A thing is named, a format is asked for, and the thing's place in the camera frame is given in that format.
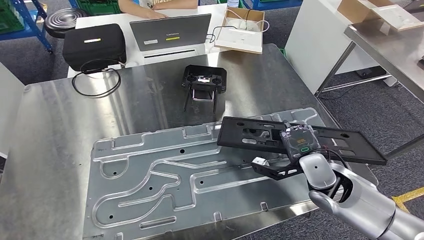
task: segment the person's hand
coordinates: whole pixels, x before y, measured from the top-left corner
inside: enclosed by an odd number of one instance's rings
[[[153,10],[150,10],[147,13],[147,18],[149,18],[149,19],[165,19],[167,17],[168,17],[167,15],[159,13],[159,12],[155,12]]]

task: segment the black stool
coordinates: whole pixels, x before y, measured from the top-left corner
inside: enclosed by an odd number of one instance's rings
[[[64,39],[67,31],[75,29],[77,18],[90,16],[86,11],[79,8],[65,8],[47,16],[44,28],[50,36]]]

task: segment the cable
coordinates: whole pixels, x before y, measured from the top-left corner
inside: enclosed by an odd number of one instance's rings
[[[246,19],[242,18],[241,16],[239,16],[237,13],[235,13],[234,11],[232,11],[232,10],[230,10],[230,9],[225,10],[225,13],[227,13],[227,12],[231,12],[231,13],[233,13],[236,17],[238,17],[239,19],[241,19],[241,20],[245,20],[245,23],[246,23],[246,29],[245,29],[245,30],[246,30],[246,31],[248,31],[248,17],[249,17],[249,12],[250,12],[251,10],[252,10],[252,9],[249,9],[249,10],[247,11]],[[225,22],[226,22],[226,23],[228,23],[228,19],[227,19],[227,15],[226,15],[226,14],[224,15],[224,18],[225,18]],[[268,31],[268,29],[270,28],[270,23],[269,23],[268,21],[266,21],[266,20],[260,20],[260,21],[257,21],[257,22],[256,22],[256,24],[259,24],[259,23],[261,23],[261,22],[267,23],[267,24],[268,24],[268,27],[267,27],[265,30],[259,31],[259,33],[263,33],[263,32]],[[242,25],[242,21],[240,21],[240,25],[238,26],[238,28],[237,28],[237,27],[235,27],[235,29],[239,29],[241,25]]]
[[[337,96],[337,97],[334,97],[334,98],[325,98],[325,97],[318,97],[318,98],[322,99],[322,100],[336,100],[336,99],[343,97],[344,95],[346,95],[348,92],[350,92],[352,89],[356,88],[357,86],[359,86],[359,84],[351,87],[349,90],[345,91],[340,96]]]
[[[212,33],[206,34],[206,36],[211,35],[213,37],[213,39],[211,38],[210,41],[209,41],[210,44],[215,42],[215,39],[217,39],[217,36],[215,36],[215,34],[214,34],[215,29],[217,29],[217,28],[234,28],[234,29],[237,29],[237,27],[235,27],[235,26],[216,26],[216,27],[214,27],[213,30],[212,30]]]
[[[267,23],[268,24],[268,27],[266,27],[265,30],[260,31],[259,33],[264,33],[266,31],[268,31],[268,29],[270,29],[270,23],[268,21],[266,21],[266,20],[260,20],[260,21],[256,22],[256,24],[262,23],[262,22]]]
[[[225,13],[224,13],[224,18],[225,18],[225,21],[228,23],[228,20],[227,20],[227,12],[232,12],[234,15],[236,15],[239,19],[241,19],[241,20],[244,20],[241,16],[239,16],[237,13],[235,13],[233,10],[230,10],[230,9],[227,9],[227,10],[225,10]]]
[[[122,66],[124,65],[122,62],[120,62],[120,61],[118,61],[118,60],[116,60],[116,59],[108,59],[108,58],[94,59],[94,60],[90,60],[90,61],[85,62],[85,63],[84,63],[84,64],[82,64],[82,65],[81,65],[81,67],[79,68],[79,70],[80,70],[81,72],[80,72],[80,73],[78,73],[77,75],[73,76],[72,81],[71,81],[71,84],[72,84],[73,89],[74,89],[74,90],[75,90],[78,94],[80,94],[80,95],[82,95],[82,96],[84,96],[84,97],[89,97],[89,98],[103,98],[103,97],[106,97],[106,96],[108,96],[108,95],[112,94],[113,92],[115,92],[115,91],[116,91],[116,89],[118,89],[118,88],[119,88],[119,86],[121,85],[121,75],[119,74],[119,72],[118,72],[117,70],[115,70],[115,69],[113,69],[113,68],[108,68],[108,69],[102,69],[102,70],[101,70],[101,72],[107,72],[107,71],[112,70],[113,72],[115,72],[115,73],[118,75],[118,81],[116,82],[116,84],[115,84],[115,85],[114,85],[111,89],[109,89],[109,90],[107,90],[107,91],[105,91],[105,92],[103,92],[103,93],[100,93],[100,94],[85,94],[85,93],[82,93],[81,91],[79,91],[79,90],[78,90],[77,85],[75,84],[75,81],[76,81],[77,77],[78,77],[79,75],[81,75],[81,74],[87,75],[87,74],[90,74],[90,73],[97,72],[97,71],[95,71],[95,70],[98,70],[98,69],[83,70],[84,66],[85,66],[85,65],[87,65],[87,64],[89,64],[89,63],[95,62],[95,61],[105,61],[105,60],[106,60],[106,61],[114,61],[114,62],[117,62],[117,63],[119,63],[119,64],[120,64],[120,65],[122,65]]]
[[[337,153],[337,152],[335,152],[334,150],[331,150],[331,149],[328,149],[328,148],[317,148],[317,149],[314,149],[314,150],[308,151],[308,152],[306,152],[305,154],[301,155],[301,156],[299,157],[299,159],[301,159],[302,157],[305,157],[305,156],[307,156],[307,155],[309,155],[309,154],[312,154],[312,153],[315,153],[315,152],[320,152],[320,151],[327,151],[327,153],[328,153],[328,158],[330,158],[330,153],[332,153],[332,154],[336,155],[336,156],[337,156],[337,158],[340,160],[341,164],[343,164],[343,166],[344,166],[345,168],[347,168],[347,169],[349,169],[349,170],[351,169],[351,168],[348,166],[348,164],[346,163],[346,161],[343,159],[343,157],[342,157],[342,156],[340,156],[340,154],[338,154],[338,153]]]
[[[246,30],[248,29],[248,18],[249,18],[249,13],[251,12],[251,10],[252,10],[252,9],[249,9],[249,10],[247,11],[247,14],[246,14]]]
[[[209,41],[209,43],[211,44],[211,43],[213,43],[213,42],[215,42],[215,35],[213,35],[213,34],[206,34],[206,36],[212,36],[211,38],[210,38],[210,41]]]

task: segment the person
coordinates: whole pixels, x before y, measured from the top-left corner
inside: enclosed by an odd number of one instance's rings
[[[196,9],[198,0],[140,0],[140,5],[132,0],[118,0],[118,4],[123,13],[145,19],[164,19],[167,16],[155,10]]]

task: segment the stainless steel table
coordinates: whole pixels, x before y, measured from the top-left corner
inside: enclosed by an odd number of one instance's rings
[[[382,19],[349,25],[344,34],[352,42],[325,78],[315,96],[322,92],[355,86],[393,76],[406,89],[424,102],[424,28],[418,27],[396,31],[388,27]],[[326,87],[345,59],[358,45],[369,54],[389,75]],[[386,157],[394,158],[424,141],[424,134],[389,152]]]
[[[191,104],[183,112],[181,78],[190,64],[227,70],[227,91],[219,96],[216,116],[208,102]],[[226,51],[119,72],[120,88],[104,98],[78,95],[69,78],[25,88],[0,184],[0,239],[82,238],[90,152],[98,139],[306,107],[315,108],[327,126],[335,126],[274,44],[264,45],[262,55]],[[76,84],[86,93],[102,92],[116,81],[113,73],[99,76],[83,76]],[[366,165],[351,167],[378,183]],[[315,208],[310,201],[293,202],[161,238],[232,239]]]

